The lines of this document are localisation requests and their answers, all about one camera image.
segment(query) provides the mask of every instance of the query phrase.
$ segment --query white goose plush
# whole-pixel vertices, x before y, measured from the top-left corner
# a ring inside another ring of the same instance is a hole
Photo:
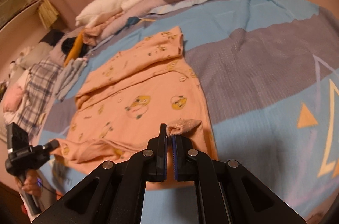
[[[94,0],[75,18],[76,26],[93,27],[104,23],[122,10],[126,12],[142,0]]]

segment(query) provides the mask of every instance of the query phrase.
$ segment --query yellow triangle outline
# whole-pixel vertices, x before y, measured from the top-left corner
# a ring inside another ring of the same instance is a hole
[[[297,128],[304,128],[309,126],[316,126],[318,125],[318,121],[313,116],[311,111],[307,108],[307,106],[302,103],[301,104],[301,111],[298,118]]]

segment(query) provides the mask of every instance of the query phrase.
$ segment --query silver screw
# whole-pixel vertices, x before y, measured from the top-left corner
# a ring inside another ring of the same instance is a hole
[[[228,161],[228,165],[231,167],[231,168],[237,168],[239,166],[239,163],[235,160],[229,160]]]
[[[187,153],[191,156],[197,156],[198,155],[198,151],[194,148],[190,149]]]
[[[111,161],[106,161],[106,162],[104,162],[104,163],[102,164],[102,167],[103,167],[104,169],[110,169],[110,168],[113,167],[113,163],[112,163]]]
[[[150,149],[145,149],[142,154],[145,156],[145,157],[149,157],[149,156],[152,156],[153,155],[153,151],[150,150]]]

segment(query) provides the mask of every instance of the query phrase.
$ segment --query plaid shirt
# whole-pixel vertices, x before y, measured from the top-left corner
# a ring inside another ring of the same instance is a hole
[[[55,81],[62,67],[49,60],[42,60],[29,69],[31,79],[27,84],[27,94],[31,105],[18,114],[17,125],[24,129],[30,139],[39,131],[41,114],[52,96]]]

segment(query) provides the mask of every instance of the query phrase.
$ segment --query bed sheet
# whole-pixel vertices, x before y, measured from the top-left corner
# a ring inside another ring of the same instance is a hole
[[[89,72],[175,26],[206,96],[219,160],[238,160],[306,217],[339,185],[339,22],[305,0],[209,0],[144,17],[91,52],[39,143],[67,136]],[[54,159],[41,171],[64,193],[85,177]],[[154,219],[197,223],[194,189],[146,192],[142,223]]]

